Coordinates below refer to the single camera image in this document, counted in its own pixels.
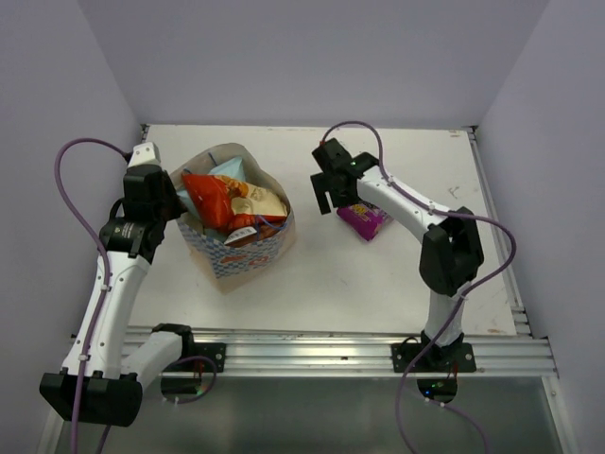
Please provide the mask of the purple snack packet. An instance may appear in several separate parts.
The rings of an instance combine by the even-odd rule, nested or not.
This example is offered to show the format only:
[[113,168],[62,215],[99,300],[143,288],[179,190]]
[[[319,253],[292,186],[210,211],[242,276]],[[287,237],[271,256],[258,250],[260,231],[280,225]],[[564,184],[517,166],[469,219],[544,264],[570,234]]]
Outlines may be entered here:
[[337,215],[366,241],[372,241],[392,222],[392,217],[384,210],[366,201],[340,207]]

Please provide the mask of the orange cream cassava chips bag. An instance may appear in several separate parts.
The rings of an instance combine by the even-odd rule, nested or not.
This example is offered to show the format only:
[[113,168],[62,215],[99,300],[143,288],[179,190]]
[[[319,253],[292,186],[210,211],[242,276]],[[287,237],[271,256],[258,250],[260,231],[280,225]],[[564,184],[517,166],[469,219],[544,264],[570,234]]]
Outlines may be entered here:
[[285,203],[270,189],[225,175],[183,174],[181,180],[205,227],[230,233],[260,218],[283,221]]

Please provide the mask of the light blue cassava chips bag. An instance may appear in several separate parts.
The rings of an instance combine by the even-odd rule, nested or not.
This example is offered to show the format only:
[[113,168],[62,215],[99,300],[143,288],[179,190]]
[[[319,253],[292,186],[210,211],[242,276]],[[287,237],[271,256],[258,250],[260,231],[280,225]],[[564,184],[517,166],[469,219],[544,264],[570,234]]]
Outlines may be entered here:
[[232,198],[246,181],[241,157],[234,157],[205,174],[185,168],[181,173],[183,188],[177,191],[181,202],[205,229],[226,231],[234,217]]

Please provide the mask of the blue patterned paper bag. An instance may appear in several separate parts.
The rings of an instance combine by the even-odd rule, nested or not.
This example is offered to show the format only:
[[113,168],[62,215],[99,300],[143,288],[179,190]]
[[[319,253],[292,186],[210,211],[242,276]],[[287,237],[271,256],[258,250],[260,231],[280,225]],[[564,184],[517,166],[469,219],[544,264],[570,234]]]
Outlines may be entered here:
[[192,214],[185,213],[177,219],[178,228],[193,262],[213,286],[223,293],[228,293],[256,278],[262,270],[277,262],[296,240],[294,212],[285,190],[240,144],[227,143],[208,148],[173,171],[170,179],[177,189],[183,189],[184,171],[205,174],[232,158],[242,159],[247,181],[273,191],[285,204],[288,215],[284,223],[270,221],[268,218],[259,219],[253,226],[260,231],[241,239],[237,247],[207,236],[202,222]]

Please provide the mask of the brown Chuba cassava chips bag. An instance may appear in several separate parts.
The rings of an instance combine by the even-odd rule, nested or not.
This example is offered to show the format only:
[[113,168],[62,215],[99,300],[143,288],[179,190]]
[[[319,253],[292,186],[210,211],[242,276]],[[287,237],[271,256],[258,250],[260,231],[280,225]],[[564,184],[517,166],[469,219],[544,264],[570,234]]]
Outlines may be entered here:
[[231,248],[241,248],[248,244],[268,239],[277,235],[286,226],[286,219],[270,220],[262,216],[254,218],[252,225],[231,232],[224,245]]

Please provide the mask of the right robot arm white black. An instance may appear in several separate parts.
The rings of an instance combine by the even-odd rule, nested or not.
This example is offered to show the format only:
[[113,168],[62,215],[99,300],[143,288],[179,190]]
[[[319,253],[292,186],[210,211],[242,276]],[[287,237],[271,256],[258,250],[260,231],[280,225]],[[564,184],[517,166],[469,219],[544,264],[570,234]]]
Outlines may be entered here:
[[421,359],[429,370],[444,370],[462,345],[465,291],[484,263],[473,213],[434,203],[389,175],[373,155],[362,152],[354,157],[336,139],[320,143],[312,156],[320,172],[311,183],[323,214],[368,202],[420,242],[419,273],[429,288]]

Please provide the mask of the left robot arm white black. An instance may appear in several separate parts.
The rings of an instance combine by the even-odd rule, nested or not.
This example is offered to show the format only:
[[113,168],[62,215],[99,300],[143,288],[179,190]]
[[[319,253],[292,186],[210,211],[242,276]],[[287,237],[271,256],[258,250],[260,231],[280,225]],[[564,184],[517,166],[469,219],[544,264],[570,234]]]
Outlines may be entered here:
[[158,165],[131,166],[124,196],[98,241],[96,279],[82,325],[67,358],[40,383],[42,397],[65,421],[128,427],[143,394],[169,365],[190,369],[197,358],[189,326],[161,323],[144,344],[122,356],[130,314],[166,224],[184,211],[168,174]]

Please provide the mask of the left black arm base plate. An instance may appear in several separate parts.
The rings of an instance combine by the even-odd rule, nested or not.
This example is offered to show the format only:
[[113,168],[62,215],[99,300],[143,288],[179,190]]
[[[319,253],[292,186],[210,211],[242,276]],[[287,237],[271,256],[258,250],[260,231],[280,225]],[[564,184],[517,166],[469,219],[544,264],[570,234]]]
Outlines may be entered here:
[[189,348],[190,356],[203,356],[210,359],[216,366],[216,372],[224,372],[227,358],[227,343],[221,339],[207,338],[202,335],[192,335]]

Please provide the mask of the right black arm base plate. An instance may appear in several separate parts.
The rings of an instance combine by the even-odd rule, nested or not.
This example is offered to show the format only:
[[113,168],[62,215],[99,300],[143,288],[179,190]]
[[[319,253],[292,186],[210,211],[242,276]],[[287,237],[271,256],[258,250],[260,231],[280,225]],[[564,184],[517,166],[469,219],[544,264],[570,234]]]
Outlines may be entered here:
[[408,337],[403,341],[390,345],[391,362],[393,371],[402,374],[410,363],[411,373],[474,373],[477,370],[475,353],[471,343],[464,340],[460,335],[452,344],[438,346],[437,344],[420,358],[417,356],[428,344],[428,338]]

